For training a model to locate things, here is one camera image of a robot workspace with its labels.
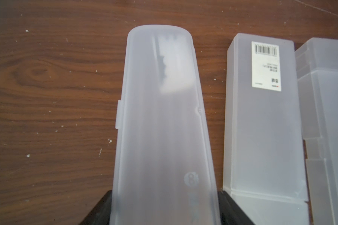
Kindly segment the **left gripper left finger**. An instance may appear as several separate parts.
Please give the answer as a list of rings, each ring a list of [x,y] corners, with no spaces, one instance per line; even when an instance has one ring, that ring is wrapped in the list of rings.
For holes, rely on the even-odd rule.
[[[112,207],[112,190],[108,191],[94,206],[80,225],[109,225]]]

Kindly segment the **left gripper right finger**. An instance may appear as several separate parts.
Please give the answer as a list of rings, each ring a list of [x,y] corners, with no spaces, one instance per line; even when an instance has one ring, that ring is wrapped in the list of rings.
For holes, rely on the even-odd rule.
[[[227,192],[220,190],[217,194],[221,225],[254,225]]]

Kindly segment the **clear rounded pencil case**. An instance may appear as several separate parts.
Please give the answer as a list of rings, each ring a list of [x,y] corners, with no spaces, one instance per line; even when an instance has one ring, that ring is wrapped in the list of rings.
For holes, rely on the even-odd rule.
[[[112,225],[218,225],[217,185],[193,39],[142,25],[127,37]]]

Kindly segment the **clear pencil case with label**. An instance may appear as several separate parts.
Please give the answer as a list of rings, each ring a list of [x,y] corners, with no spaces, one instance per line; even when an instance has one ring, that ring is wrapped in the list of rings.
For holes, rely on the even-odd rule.
[[[338,40],[311,38],[295,57],[313,222],[338,225]]]

